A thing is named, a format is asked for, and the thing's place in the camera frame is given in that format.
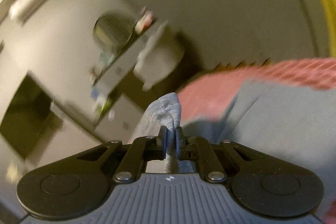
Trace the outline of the grey pants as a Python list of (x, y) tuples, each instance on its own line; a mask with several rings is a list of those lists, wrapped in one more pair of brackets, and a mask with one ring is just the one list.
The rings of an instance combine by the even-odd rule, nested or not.
[(230, 139), (267, 155), (303, 166), (323, 182), (325, 193), (317, 216), (323, 218), (335, 201), (335, 90), (248, 81), (230, 100), (216, 121), (198, 118), (181, 123), (182, 106), (175, 93), (151, 103), (132, 135), (157, 135), (168, 130), (166, 159), (154, 172), (193, 173), (190, 161), (178, 161), (174, 131), (182, 126), (186, 136), (201, 136), (218, 144)]

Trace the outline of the grey drawer cabinet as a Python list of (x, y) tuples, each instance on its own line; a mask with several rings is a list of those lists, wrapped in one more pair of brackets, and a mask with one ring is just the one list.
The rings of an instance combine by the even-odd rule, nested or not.
[(124, 144), (129, 143), (142, 115), (143, 110), (122, 94), (98, 122), (95, 134), (103, 141), (120, 140)]

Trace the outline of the pink ribbed bedspread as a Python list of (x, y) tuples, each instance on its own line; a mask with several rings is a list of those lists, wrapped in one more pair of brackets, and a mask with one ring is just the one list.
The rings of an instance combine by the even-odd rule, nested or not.
[[(218, 120), (230, 100), (248, 81), (306, 87), (318, 91), (335, 90), (335, 59), (287, 60), (274, 65), (209, 73), (179, 92), (182, 123), (198, 118)], [(335, 201), (321, 219), (326, 223), (335, 223)]]

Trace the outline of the blue white box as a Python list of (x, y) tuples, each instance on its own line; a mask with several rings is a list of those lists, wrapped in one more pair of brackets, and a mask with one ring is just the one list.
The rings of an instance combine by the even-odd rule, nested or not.
[(102, 94), (95, 86), (91, 89), (90, 97), (98, 104), (104, 104), (106, 101), (106, 96)]

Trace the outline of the grey vanity desk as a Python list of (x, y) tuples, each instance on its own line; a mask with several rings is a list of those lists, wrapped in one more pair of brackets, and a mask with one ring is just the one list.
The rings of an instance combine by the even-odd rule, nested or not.
[(142, 92), (143, 82), (133, 74), (140, 52), (146, 47), (148, 40), (154, 36), (161, 26), (167, 22), (156, 21), (143, 34), (135, 39), (111, 65), (107, 66), (92, 87), (92, 93), (105, 97), (117, 97), (121, 94), (134, 98)]

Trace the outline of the white upholstered chair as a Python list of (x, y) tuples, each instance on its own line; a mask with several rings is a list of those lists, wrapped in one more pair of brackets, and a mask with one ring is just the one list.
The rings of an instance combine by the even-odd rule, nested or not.
[(148, 91), (166, 79), (179, 65), (185, 48), (174, 37), (168, 23), (159, 26), (140, 51), (133, 74), (143, 82), (142, 90)]

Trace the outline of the round striped mirror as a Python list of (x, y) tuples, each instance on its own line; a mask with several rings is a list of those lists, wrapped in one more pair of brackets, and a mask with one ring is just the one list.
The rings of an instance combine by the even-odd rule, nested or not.
[(93, 27), (95, 43), (106, 52), (118, 53), (134, 32), (134, 18), (121, 11), (111, 11), (98, 18)]

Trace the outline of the pink white toy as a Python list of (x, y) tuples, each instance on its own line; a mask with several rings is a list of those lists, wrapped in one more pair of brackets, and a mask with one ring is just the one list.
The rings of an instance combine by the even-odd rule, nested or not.
[(134, 31), (136, 34), (140, 35), (143, 33), (147, 28), (150, 27), (150, 25), (154, 21), (154, 16), (152, 11), (148, 10), (146, 7), (143, 7), (142, 10), (139, 12), (139, 20), (137, 20)]

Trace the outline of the black wall television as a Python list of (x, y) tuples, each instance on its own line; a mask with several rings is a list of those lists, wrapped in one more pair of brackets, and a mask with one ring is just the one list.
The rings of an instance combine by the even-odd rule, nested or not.
[(26, 75), (15, 92), (1, 123), (1, 134), (23, 159), (49, 141), (62, 121), (51, 111), (52, 98)]

